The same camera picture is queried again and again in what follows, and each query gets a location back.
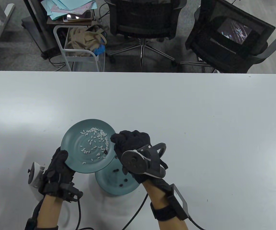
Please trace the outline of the person's right hand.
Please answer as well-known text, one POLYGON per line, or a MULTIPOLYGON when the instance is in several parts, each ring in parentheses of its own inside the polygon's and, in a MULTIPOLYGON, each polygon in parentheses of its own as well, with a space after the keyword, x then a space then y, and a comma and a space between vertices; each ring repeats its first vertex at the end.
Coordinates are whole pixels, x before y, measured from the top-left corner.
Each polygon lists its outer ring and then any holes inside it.
POLYGON ((171 186, 163 179, 168 168, 161 160, 166 149, 164 143, 152 146, 150 136, 137 130, 115 133, 110 140, 124 174, 130 173, 139 184, 149 180, 165 193, 171 192, 171 186))

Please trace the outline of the person's left hand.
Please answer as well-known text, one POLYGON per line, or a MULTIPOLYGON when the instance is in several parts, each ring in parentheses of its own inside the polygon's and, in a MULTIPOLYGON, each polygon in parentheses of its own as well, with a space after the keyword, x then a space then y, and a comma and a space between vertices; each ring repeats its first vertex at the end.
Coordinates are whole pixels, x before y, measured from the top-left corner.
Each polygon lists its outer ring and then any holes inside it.
POLYGON ((41 177, 42 183, 38 189, 40 194, 58 197, 67 202, 73 201, 69 193, 60 188, 61 184, 70 184, 75 174, 65 164, 67 158, 68 151, 61 150, 59 147, 54 153, 50 165, 41 177))

